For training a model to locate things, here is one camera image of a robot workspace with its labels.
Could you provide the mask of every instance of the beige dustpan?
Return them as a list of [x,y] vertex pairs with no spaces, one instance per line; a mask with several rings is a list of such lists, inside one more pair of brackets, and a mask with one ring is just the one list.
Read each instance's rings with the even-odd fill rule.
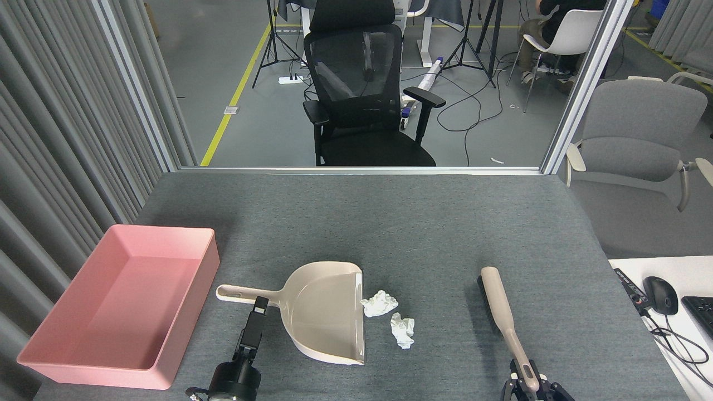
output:
[[340,365],[364,364],[361,269],[353,263],[313,262],[295,270],[279,291],[223,284],[220,300],[279,307],[287,334],[305,355]]

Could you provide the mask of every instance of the power strip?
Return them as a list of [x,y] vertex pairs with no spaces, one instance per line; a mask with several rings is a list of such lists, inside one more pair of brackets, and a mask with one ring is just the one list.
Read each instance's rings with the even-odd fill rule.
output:
[[279,84],[280,85],[285,85],[287,83],[302,83],[302,76],[281,76],[279,78]]

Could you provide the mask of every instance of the jeans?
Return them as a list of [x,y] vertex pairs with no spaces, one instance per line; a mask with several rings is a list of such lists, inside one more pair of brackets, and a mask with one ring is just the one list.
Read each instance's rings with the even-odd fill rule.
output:
[[523,47],[520,50],[520,58],[518,59],[518,64],[523,71],[532,71],[534,67],[533,53],[535,52],[535,47],[523,39],[523,34],[530,35],[542,46],[549,47],[550,44],[542,37],[542,27],[545,21],[544,19],[530,19],[525,21],[518,30],[520,42],[525,42],[522,44]]

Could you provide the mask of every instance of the computer mouse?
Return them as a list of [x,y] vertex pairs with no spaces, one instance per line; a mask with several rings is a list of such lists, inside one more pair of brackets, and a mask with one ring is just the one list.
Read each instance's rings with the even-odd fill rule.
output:
[[644,292],[649,296],[656,312],[662,315],[675,315],[678,312],[676,290],[666,280],[653,275],[646,277]]

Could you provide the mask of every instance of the crumpled tissue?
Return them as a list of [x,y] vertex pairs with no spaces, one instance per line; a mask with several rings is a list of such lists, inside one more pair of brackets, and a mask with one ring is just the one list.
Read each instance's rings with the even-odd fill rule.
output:
[[361,304],[364,306],[364,314],[368,318],[381,316],[399,306],[399,302],[396,301],[396,298],[390,296],[384,290],[379,290],[376,295],[368,300],[361,300]]
[[391,333],[396,338],[396,344],[402,350],[408,350],[414,343],[411,338],[414,335],[414,320],[411,318],[401,319],[401,313],[394,313],[391,316]]

